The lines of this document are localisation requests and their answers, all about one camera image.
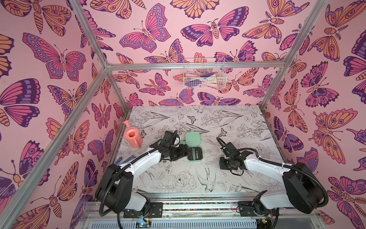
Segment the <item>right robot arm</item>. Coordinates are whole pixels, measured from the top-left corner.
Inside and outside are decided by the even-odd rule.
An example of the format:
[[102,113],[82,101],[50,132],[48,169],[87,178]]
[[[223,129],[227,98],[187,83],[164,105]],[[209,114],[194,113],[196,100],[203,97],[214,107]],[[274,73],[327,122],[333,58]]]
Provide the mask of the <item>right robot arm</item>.
[[251,171],[266,175],[284,185],[278,191],[261,191],[248,204],[255,215],[264,216],[271,210],[280,208],[296,209],[310,214],[316,208],[329,202],[326,189],[309,167],[301,162],[294,165],[267,160],[254,148],[236,148],[220,137],[216,139],[224,156],[220,158],[221,170],[237,175],[237,170]]

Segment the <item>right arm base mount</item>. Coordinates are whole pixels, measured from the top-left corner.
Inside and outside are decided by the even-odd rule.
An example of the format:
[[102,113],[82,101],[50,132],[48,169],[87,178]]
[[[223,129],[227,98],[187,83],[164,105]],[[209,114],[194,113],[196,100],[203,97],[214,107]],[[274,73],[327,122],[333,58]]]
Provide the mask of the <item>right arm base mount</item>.
[[238,201],[237,204],[236,212],[239,213],[241,217],[270,218],[279,215],[278,210],[268,210],[260,202]]

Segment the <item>green case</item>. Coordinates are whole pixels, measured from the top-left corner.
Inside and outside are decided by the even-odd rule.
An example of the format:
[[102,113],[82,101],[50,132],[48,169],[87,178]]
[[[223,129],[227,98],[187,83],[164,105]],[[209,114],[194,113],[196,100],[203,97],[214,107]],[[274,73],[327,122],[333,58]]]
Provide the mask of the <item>green case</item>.
[[201,135],[199,132],[190,131],[185,134],[185,143],[189,148],[187,159],[190,162],[201,161],[203,150],[201,148]]

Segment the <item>blue dotted work glove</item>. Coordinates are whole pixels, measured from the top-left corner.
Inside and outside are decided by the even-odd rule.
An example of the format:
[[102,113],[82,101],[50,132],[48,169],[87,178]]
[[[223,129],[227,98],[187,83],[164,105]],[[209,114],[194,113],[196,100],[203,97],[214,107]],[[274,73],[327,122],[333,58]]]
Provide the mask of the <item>blue dotted work glove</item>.
[[128,163],[128,162],[132,161],[134,158],[135,158],[135,156],[129,156],[129,157],[121,156],[115,161],[115,165],[119,166],[121,164]]

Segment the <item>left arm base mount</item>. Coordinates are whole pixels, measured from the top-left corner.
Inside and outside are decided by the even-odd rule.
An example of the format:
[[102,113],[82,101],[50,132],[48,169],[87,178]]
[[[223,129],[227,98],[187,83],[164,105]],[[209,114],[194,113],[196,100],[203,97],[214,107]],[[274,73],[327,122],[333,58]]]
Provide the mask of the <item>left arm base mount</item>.
[[162,202],[148,202],[141,211],[125,210],[123,217],[127,218],[161,218],[163,215]]

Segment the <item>green circuit board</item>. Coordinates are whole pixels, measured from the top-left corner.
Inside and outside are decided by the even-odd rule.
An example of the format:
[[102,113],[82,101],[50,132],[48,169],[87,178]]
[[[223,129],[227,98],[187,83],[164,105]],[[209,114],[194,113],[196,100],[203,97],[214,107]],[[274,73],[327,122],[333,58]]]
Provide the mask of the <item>green circuit board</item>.
[[136,229],[149,229],[150,227],[151,227],[150,221],[140,220],[140,221],[137,221],[135,224]]

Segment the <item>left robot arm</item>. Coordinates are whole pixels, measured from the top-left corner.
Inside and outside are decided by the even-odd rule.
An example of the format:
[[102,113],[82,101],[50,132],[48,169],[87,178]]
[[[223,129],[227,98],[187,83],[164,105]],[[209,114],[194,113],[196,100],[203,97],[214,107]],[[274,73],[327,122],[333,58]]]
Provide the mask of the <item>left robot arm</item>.
[[188,153],[189,147],[180,143],[178,131],[166,131],[162,139],[151,144],[142,155],[132,161],[119,166],[109,165],[95,193],[95,198],[100,202],[99,216],[125,211],[131,211],[137,216],[147,215],[150,212],[150,200],[133,192],[133,182],[161,161],[175,161]]

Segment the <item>pink watering can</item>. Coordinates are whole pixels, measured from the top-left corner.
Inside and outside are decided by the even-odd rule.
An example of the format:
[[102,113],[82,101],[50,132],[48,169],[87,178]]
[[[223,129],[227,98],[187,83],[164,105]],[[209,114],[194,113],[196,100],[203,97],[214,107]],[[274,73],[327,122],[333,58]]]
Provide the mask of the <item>pink watering can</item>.
[[132,148],[141,148],[143,144],[143,138],[140,131],[136,127],[132,127],[129,124],[129,120],[124,121],[127,129],[124,132],[124,138],[127,140],[128,144]]

